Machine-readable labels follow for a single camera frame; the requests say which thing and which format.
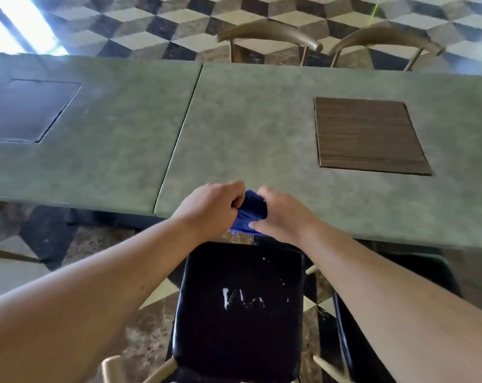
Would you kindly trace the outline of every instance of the person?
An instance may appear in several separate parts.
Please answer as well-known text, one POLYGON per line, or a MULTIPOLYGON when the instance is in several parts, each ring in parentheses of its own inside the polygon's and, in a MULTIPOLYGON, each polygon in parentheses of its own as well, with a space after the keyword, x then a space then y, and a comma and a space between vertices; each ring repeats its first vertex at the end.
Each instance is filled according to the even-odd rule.
MULTIPOLYGON (((300 248, 342 296, 397 382, 482 382, 482 311, 321 222, 297 199, 258 192, 251 227, 300 248)), ((151 292, 234 222, 244 183, 207 184, 171 218, 0 296, 0 382, 79 382, 151 292)))

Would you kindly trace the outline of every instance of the brown placemat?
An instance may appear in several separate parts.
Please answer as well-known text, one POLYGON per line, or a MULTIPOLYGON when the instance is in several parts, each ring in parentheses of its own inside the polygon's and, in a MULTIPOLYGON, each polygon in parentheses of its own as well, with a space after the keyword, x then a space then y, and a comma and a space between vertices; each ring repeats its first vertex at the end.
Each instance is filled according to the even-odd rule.
POLYGON ((432 175, 403 102, 315 99, 319 165, 432 175))

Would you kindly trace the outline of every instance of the person's left hand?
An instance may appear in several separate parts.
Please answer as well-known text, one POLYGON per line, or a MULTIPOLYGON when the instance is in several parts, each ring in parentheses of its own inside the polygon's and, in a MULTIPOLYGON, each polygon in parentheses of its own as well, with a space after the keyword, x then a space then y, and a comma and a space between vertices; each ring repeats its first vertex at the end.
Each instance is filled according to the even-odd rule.
POLYGON ((198 232, 199 241, 216 239, 238 216, 244 200, 243 181, 229 184, 206 184, 195 189, 172 215, 198 232))

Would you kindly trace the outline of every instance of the hand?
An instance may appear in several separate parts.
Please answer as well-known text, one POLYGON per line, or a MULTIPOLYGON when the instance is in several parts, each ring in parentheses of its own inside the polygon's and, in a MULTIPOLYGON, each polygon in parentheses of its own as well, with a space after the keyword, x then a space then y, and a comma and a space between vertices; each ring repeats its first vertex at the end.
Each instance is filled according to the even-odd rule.
POLYGON ((321 224, 321 221, 299 200, 289 195, 262 186, 257 192, 268 206, 268 217, 250 222, 254 230, 272 236, 276 240, 300 246, 303 232, 321 224))
POLYGON ((206 184, 195 189, 172 215, 198 233, 200 243, 216 239, 232 227, 244 200, 244 183, 206 184))

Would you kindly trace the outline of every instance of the blue cloth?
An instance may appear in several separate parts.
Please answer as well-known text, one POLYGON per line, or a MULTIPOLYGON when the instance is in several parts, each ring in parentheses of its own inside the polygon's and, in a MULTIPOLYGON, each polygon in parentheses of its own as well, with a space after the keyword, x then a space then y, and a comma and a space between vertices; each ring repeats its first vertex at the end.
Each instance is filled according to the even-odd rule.
POLYGON ((230 229, 234 232, 239 231, 245 234, 265 236, 248 227, 248 223, 266 219, 267 217, 268 207, 264 199, 251 189, 247 189, 244 192, 243 204, 238 208, 238 217, 230 229))

